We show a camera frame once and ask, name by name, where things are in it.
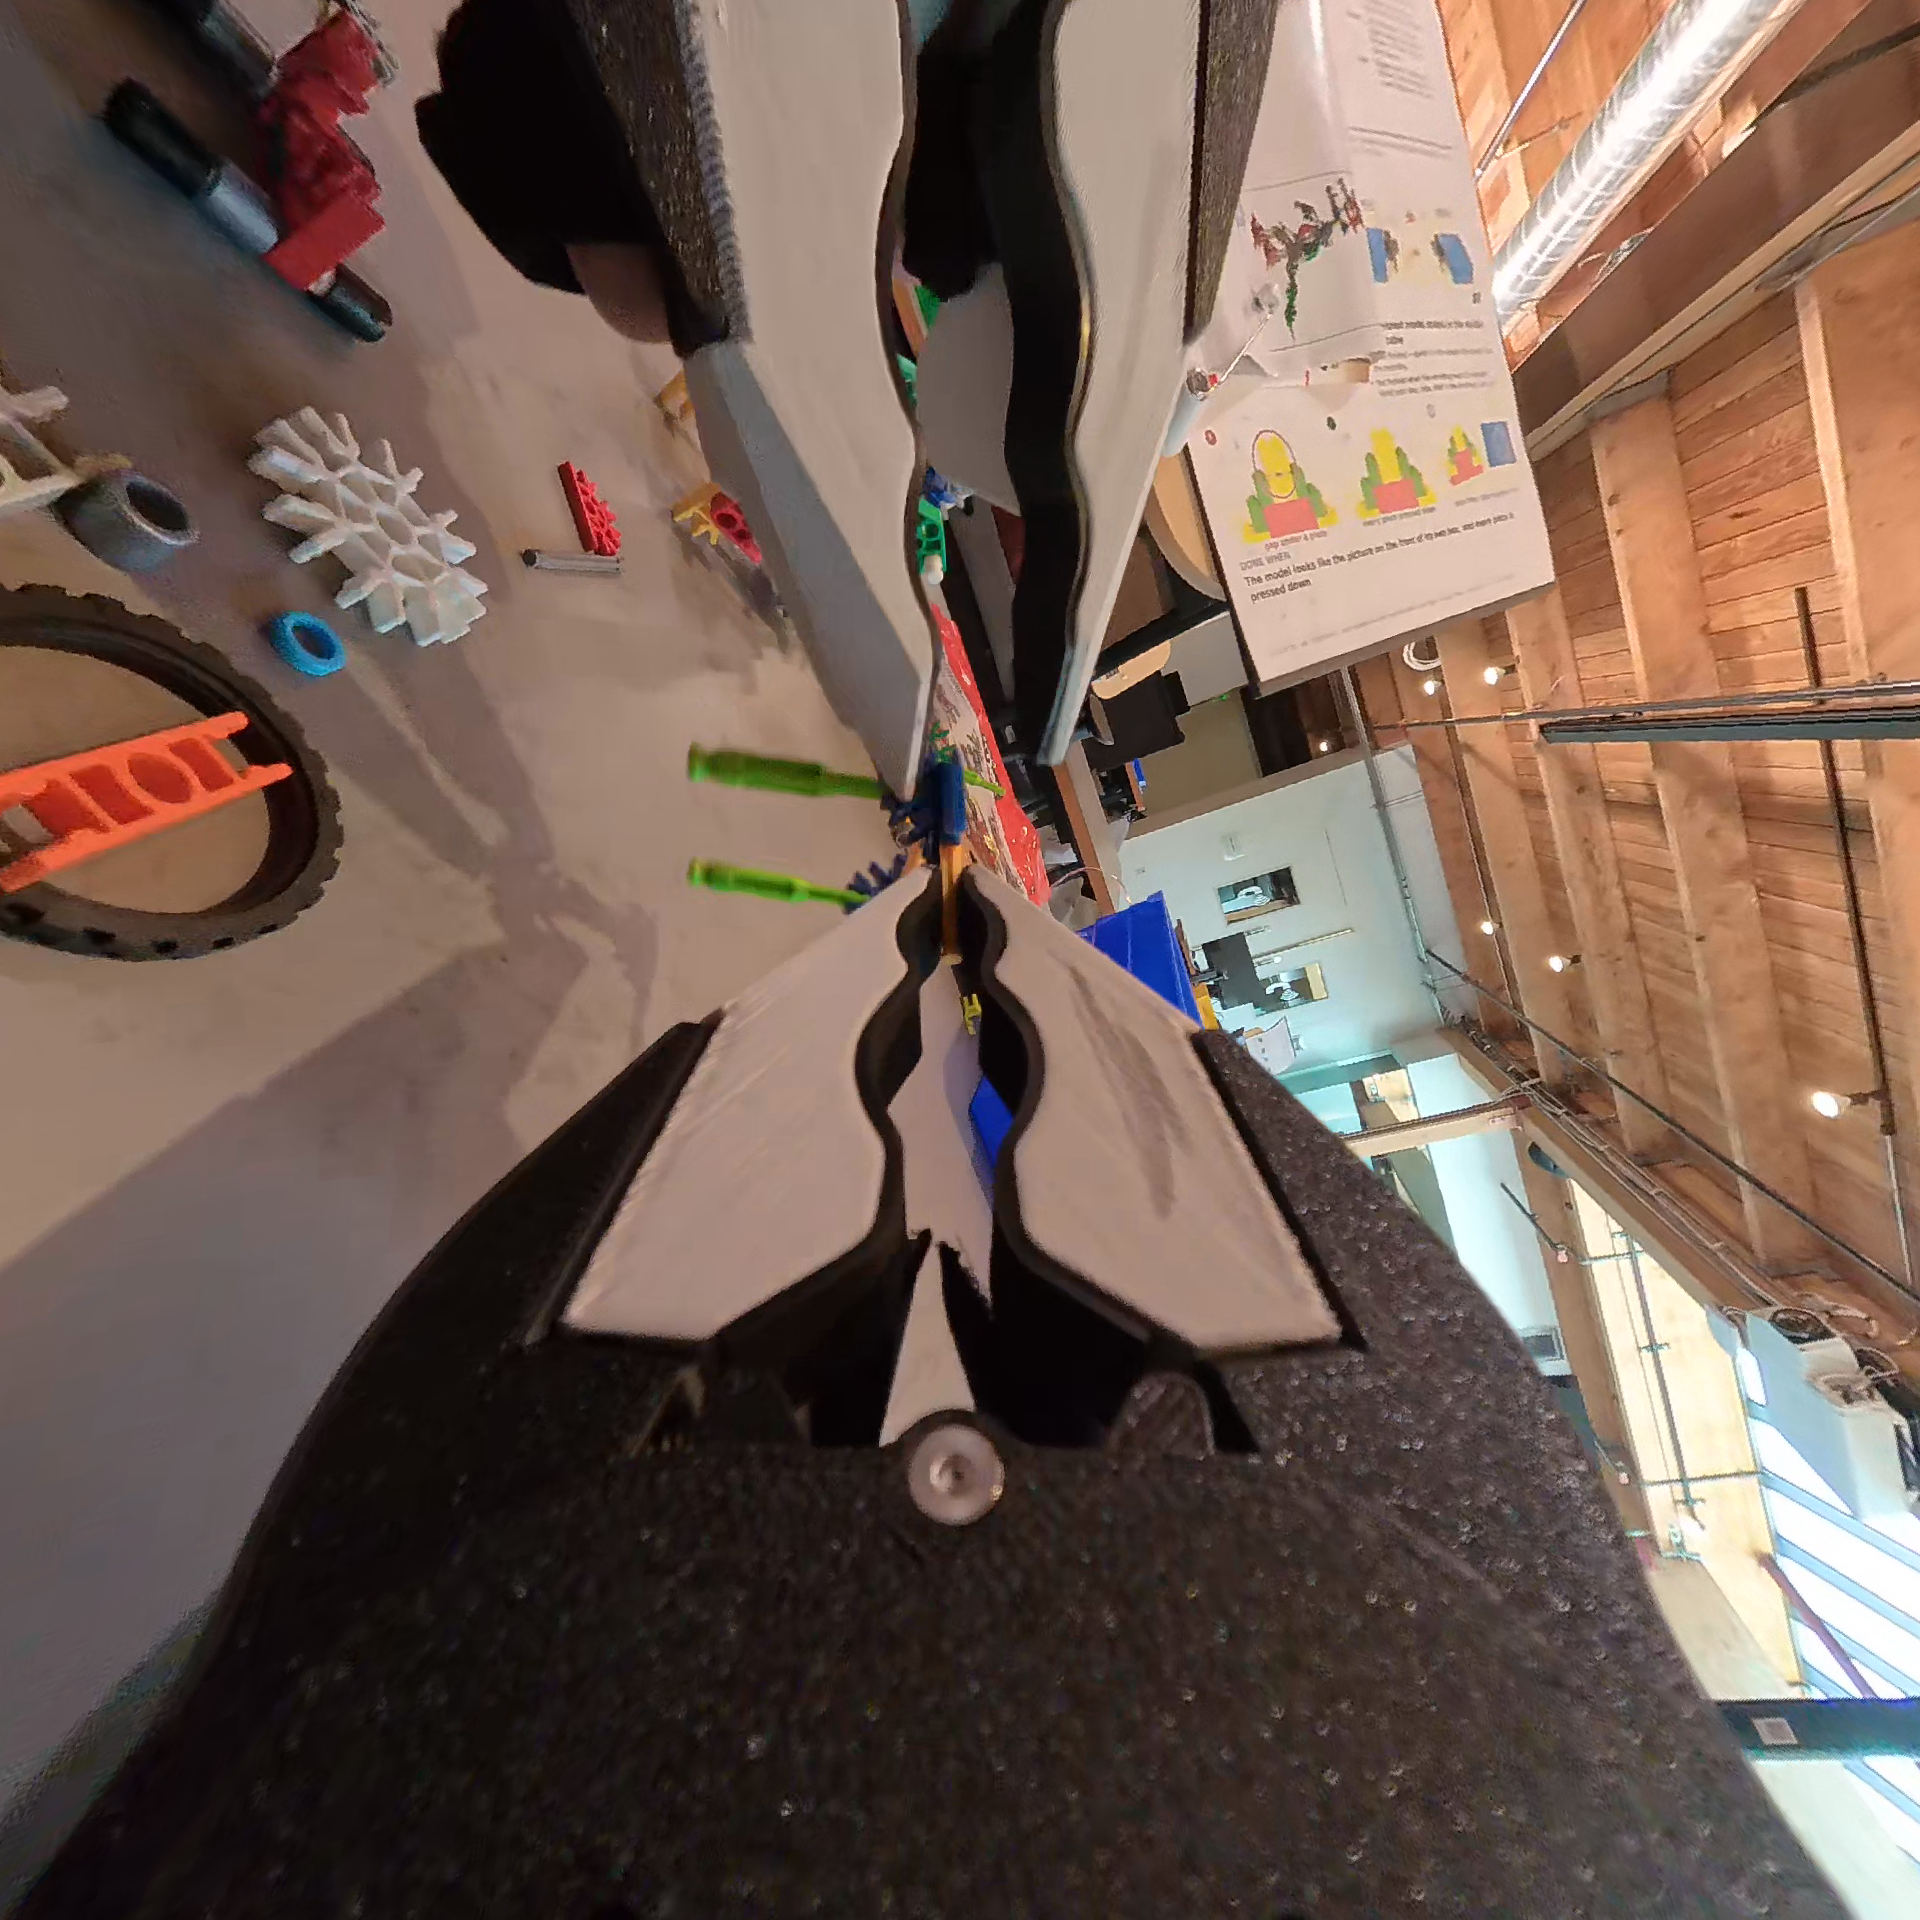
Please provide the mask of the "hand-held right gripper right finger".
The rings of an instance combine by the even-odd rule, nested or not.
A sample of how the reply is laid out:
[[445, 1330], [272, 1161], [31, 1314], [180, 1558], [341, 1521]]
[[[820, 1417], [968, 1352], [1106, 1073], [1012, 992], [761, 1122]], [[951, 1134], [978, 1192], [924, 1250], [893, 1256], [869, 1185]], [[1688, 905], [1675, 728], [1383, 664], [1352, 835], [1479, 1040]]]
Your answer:
[[990, 1305], [1082, 1310], [1198, 1363], [1334, 1346], [1342, 1314], [1201, 1053], [1201, 1027], [1009, 882], [959, 886], [981, 1084], [1005, 1106]]

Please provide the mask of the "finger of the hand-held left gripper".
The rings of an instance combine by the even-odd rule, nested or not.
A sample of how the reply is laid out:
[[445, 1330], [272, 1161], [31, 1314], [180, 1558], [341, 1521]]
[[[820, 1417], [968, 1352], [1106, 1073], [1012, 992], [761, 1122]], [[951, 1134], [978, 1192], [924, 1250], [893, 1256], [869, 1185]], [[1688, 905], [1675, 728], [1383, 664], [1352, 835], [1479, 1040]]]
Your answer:
[[908, 797], [936, 652], [911, 536], [919, 434], [887, 332], [908, 13], [681, 5], [681, 45], [728, 313], [685, 366], [708, 469], [833, 711]]
[[1036, 756], [1063, 765], [1089, 702], [1185, 379], [1201, 5], [1076, 3], [1044, 38], [1045, 159], [1078, 336], [1063, 429], [1076, 557]]

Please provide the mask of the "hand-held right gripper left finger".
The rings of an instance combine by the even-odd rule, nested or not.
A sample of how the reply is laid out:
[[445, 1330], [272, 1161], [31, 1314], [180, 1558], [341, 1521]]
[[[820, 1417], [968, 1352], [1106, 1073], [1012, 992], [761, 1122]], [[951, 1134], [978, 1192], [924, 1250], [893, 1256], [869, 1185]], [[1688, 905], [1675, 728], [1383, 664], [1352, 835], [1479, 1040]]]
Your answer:
[[924, 1051], [940, 886], [911, 873], [733, 995], [566, 1302], [563, 1325], [708, 1344], [905, 1242], [893, 1106]]

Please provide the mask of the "lime green rod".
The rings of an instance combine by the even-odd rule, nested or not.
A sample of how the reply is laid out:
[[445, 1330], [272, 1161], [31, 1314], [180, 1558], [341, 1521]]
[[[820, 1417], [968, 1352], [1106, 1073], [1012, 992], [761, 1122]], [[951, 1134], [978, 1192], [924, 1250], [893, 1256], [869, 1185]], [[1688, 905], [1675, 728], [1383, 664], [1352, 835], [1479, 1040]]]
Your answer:
[[719, 895], [777, 905], [820, 905], [837, 913], [856, 913], [869, 902], [869, 895], [856, 889], [833, 889], [766, 869], [744, 869], [728, 861], [694, 859], [685, 869], [685, 880], [695, 891]]
[[858, 799], [879, 805], [891, 794], [887, 786], [873, 774], [831, 769], [820, 762], [757, 756], [736, 749], [687, 749], [685, 774], [691, 782], [712, 782], [791, 799]]

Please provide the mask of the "person's left hand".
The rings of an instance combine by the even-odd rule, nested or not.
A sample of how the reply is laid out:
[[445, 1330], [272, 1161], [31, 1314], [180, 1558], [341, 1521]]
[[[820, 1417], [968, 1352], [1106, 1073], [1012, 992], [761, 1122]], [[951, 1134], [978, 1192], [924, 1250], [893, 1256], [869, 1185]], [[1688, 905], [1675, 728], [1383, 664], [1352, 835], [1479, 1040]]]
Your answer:
[[644, 246], [587, 242], [566, 248], [569, 271], [592, 311], [639, 345], [673, 345], [670, 291]]

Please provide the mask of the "blue plastic bin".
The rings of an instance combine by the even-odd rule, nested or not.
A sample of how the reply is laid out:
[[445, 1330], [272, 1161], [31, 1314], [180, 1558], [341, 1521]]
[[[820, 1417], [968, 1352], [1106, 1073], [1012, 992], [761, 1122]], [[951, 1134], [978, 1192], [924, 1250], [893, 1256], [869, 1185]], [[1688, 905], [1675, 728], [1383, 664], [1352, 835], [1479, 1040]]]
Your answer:
[[[1160, 995], [1172, 1013], [1192, 1024], [1206, 1024], [1201, 1001], [1188, 968], [1188, 948], [1168, 913], [1164, 895], [1155, 894], [1132, 907], [1097, 918], [1076, 930], [1076, 939], [1097, 948], [1120, 973], [1132, 977], [1149, 993]], [[994, 1188], [1005, 1147], [1014, 1125], [1014, 1103], [1005, 1097], [987, 1069], [987, 1043], [981, 1043], [981, 1078], [970, 1097], [970, 1127], [976, 1172], [981, 1188]]]

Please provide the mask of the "white instruction sheet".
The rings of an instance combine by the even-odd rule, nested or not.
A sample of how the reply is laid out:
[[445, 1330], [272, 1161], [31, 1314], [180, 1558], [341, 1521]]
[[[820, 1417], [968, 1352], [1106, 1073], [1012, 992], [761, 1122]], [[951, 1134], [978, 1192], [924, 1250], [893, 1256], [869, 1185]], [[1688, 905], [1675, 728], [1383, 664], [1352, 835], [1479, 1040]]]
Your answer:
[[1252, 682], [1551, 582], [1439, 5], [1286, 3], [1185, 444]]

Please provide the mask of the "white snowflake connector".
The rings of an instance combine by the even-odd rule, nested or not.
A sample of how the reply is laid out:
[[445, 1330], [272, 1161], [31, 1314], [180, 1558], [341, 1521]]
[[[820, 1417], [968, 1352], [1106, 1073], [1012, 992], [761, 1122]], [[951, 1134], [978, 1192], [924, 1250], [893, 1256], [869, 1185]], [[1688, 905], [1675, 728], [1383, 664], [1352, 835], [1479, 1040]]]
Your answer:
[[346, 417], [300, 409], [254, 437], [249, 469], [275, 491], [263, 519], [296, 541], [293, 565], [344, 573], [334, 604], [378, 635], [420, 648], [466, 639], [487, 615], [487, 582], [469, 569], [478, 549], [457, 515], [420, 504], [423, 471], [391, 444], [361, 446]]

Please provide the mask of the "black rubber tyre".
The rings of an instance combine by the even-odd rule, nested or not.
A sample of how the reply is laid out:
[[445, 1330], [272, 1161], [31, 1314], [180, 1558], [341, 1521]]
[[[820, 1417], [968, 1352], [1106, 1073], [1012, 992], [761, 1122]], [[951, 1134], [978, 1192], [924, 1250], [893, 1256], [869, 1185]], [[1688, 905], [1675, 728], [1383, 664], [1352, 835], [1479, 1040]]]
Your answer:
[[43, 652], [121, 669], [180, 698], [191, 714], [183, 726], [242, 711], [251, 728], [224, 743], [226, 760], [237, 766], [296, 766], [291, 780], [251, 797], [263, 802], [267, 845], [254, 874], [224, 899], [191, 913], [159, 913], [93, 902], [56, 878], [6, 895], [8, 941], [130, 965], [187, 961], [286, 930], [324, 895], [344, 852], [341, 802], [324, 760], [262, 682], [167, 619], [99, 593], [22, 585], [8, 587], [2, 604], [6, 652]]

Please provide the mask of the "grey short tube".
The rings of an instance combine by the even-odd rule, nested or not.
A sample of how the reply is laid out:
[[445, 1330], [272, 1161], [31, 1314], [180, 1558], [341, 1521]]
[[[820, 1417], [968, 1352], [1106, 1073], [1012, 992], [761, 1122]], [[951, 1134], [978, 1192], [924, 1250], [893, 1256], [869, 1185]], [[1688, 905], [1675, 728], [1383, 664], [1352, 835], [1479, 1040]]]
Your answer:
[[133, 469], [106, 471], [64, 494], [56, 517], [93, 558], [125, 575], [167, 569], [201, 537], [187, 506]]

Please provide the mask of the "pale grey wedge connector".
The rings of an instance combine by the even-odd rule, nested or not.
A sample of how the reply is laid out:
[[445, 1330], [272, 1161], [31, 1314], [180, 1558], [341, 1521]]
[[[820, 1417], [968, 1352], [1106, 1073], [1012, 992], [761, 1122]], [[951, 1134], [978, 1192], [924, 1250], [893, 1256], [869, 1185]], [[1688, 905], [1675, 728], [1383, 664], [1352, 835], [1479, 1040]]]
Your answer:
[[39, 434], [67, 407], [60, 388], [14, 391], [2, 382], [2, 519], [50, 510], [88, 486], [88, 474]]

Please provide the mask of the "orange flat ladder connector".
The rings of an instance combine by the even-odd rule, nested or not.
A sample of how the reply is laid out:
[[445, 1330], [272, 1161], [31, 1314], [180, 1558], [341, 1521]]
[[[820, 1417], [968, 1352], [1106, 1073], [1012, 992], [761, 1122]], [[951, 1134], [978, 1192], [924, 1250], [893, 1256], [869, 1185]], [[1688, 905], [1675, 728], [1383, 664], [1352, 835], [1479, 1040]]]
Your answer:
[[2, 868], [2, 894], [54, 882], [108, 852], [204, 820], [296, 774], [291, 762], [226, 760], [242, 711], [117, 741], [2, 774], [2, 812], [25, 812], [43, 840]]

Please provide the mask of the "silver ventilation duct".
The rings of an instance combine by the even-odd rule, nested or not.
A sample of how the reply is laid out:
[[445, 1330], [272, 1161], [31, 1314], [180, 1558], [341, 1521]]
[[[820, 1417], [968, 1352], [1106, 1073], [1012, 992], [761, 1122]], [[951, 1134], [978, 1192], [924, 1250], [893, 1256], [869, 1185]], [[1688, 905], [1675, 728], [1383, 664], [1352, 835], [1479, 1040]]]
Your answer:
[[1493, 257], [1491, 304], [1501, 332], [1546, 298], [1681, 134], [1800, 10], [1800, 3], [1674, 3], [1663, 13]]

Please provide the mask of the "black ceiling rail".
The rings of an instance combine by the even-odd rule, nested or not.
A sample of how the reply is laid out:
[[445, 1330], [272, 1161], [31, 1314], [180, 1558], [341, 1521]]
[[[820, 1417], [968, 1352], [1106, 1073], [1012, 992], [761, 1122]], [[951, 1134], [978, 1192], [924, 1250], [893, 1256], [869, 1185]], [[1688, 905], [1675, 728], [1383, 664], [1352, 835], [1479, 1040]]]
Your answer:
[[1738, 745], [1738, 743], [1917, 743], [1917, 707], [1762, 707], [1757, 711], [1567, 711], [1541, 718], [1533, 733], [1546, 745]]

